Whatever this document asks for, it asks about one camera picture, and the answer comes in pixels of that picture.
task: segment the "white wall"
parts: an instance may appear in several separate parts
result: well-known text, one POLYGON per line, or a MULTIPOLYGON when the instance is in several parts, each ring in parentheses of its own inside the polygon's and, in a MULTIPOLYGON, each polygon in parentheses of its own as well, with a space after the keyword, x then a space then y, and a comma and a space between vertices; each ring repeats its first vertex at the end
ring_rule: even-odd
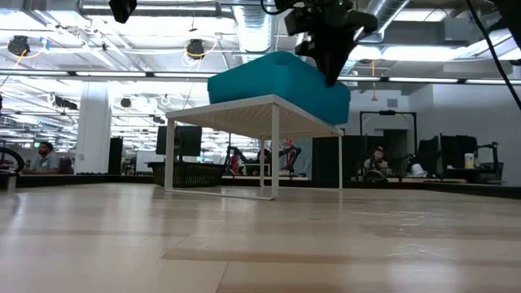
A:
MULTIPOLYGON (((358 135, 360 133, 360 111, 393 110, 407 112, 409 110, 409 99, 407 96, 401 95, 399 90, 377 90, 376 98, 378 101, 372 101, 372 98, 372 90, 367 90, 364 93, 360 93, 358 90, 351 92, 348 123, 340 126, 345 128, 347 135, 358 135), (398 108, 387 108, 388 98, 396 98, 398 100, 398 108)), ((406 119, 402 116, 365 114, 363 120, 364 133, 368 135, 383 135, 383 129, 412 129, 412 117, 407 116, 406 119)))
MULTIPOLYGON (((480 145, 498 142, 503 180, 521 184, 521 111, 505 86, 427 85, 409 97, 409 105, 418 113, 419 139, 443 133, 473 136, 480 145)), ((479 159, 492 162, 492 152, 483 149, 479 159)))

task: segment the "ceiling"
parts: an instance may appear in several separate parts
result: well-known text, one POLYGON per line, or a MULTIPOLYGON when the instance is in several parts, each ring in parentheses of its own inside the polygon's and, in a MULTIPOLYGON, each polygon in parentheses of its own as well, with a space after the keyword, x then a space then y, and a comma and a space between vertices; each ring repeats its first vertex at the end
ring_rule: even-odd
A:
MULTIPOLYGON (((287 36, 283 22, 285 14, 273 18, 258 15, 254 24, 242 22, 240 17, 258 13, 256 2, 220 2, 223 13, 227 13, 230 5, 235 20, 222 15, 205 15, 206 12, 201 11, 206 9, 208 2, 194 6, 193 2, 168 3, 176 3, 185 11, 177 8, 159 12, 136 11, 136 15, 131 16, 126 24, 114 21, 105 8, 78 10, 77 7, 63 7, 63 2, 59 0, 48 0, 41 10, 0 7, 0 67, 65 71, 224 72, 272 51, 292 52, 303 40, 303 36, 287 36), (240 4, 253 8, 241 8, 240 4), (190 14, 188 11, 190 13, 187 14, 189 9, 198 12, 190 14), (159 15, 152 17, 147 13, 159 15), (263 39, 266 32, 269 32, 268 38, 263 39), (27 58, 20 59, 7 49, 14 36, 28 37, 30 53, 27 58), (203 41, 206 55, 202 60, 193 60, 186 55, 185 47, 190 39, 203 41)), ((366 0, 359 0, 356 7, 364 10, 367 3, 366 0)), ((98 0, 87 4, 92 7, 107 5, 98 0)), ((469 28, 464 4, 463 0, 413 0, 388 27, 381 43, 364 42, 356 48, 356 52, 353 51, 342 74, 497 77, 494 67, 490 66, 486 45, 475 30, 463 33, 465 37, 455 37, 456 41, 447 41, 448 28, 469 28)), ((489 4, 478 4, 483 13, 493 15, 489 4)), ((503 55, 517 55, 517 48, 508 32, 498 33, 496 37, 495 43, 501 46, 503 55)), ((2 82, 3 111, 32 113, 2 116, 0 139, 27 146, 33 139, 54 138, 60 149, 75 146, 78 112, 68 111, 67 115, 60 115, 63 109, 53 106, 52 101, 60 97, 80 107, 81 80, 8 77, 2 82)), ((149 114, 162 116, 175 109, 208 104, 204 81, 109 82, 114 98, 112 135, 125 137, 125 146, 129 149, 155 148, 154 131, 160 123, 155 123, 149 114), (130 98, 133 106, 122 107, 120 101, 123 98, 130 98)), ((371 83, 361 83, 357 88, 368 90, 372 86, 371 83)), ((403 85, 396 84, 378 87, 382 90, 404 90, 403 85)), ((205 129, 204 135, 204 141, 212 147, 212 151, 224 150, 227 133, 205 129)), ((233 143, 241 147, 255 144, 250 138, 240 137, 234 137, 233 143)))

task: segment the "teal bin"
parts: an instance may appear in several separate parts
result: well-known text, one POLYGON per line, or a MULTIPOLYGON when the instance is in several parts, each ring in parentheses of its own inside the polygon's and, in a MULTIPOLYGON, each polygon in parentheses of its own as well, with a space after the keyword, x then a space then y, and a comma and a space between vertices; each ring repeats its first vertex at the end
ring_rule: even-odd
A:
POLYGON ((348 122, 351 94, 315 67, 287 52, 274 52, 208 79, 210 103, 276 94, 330 125, 348 122))

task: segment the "white table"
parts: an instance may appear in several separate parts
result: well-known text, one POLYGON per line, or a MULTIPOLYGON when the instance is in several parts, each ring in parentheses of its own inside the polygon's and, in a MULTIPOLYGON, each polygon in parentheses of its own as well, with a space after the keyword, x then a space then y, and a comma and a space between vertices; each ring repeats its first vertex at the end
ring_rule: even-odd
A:
MULTIPOLYGON (((284 138, 339 138, 339 188, 342 189, 342 136, 344 131, 329 125, 317 117, 289 103, 277 95, 271 94, 256 98, 245 98, 238 101, 218 103, 204 107, 168 112, 166 165, 164 172, 165 191, 196 193, 210 195, 207 192, 174 190, 173 164, 174 164, 174 134, 176 121, 209 127, 215 130, 226 131, 250 138, 260 139, 260 169, 264 169, 264 141, 271 138, 272 146, 278 148, 279 139, 284 138)), ((278 149, 274 149, 271 164, 278 166, 278 149)), ((278 168, 272 170, 271 195, 268 198, 275 199, 278 196, 278 168)), ((264 172, 260 173, 260 187, 264 187, 264 172)), ((251 196, 230 195, 232 197, 248 198, 251 196)))

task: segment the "table top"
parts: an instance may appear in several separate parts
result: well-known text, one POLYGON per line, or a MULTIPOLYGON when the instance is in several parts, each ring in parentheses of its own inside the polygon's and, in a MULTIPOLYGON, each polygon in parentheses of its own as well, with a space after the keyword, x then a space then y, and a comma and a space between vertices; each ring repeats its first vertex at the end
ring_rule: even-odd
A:
POLYGON ((250 138, 271 138, 272 105, 279 106, 280 138, 324 138, 344 131, 318 119, 277 95, 245 98, 203 107, 167 112, 170 120, 209 127, 250 138))

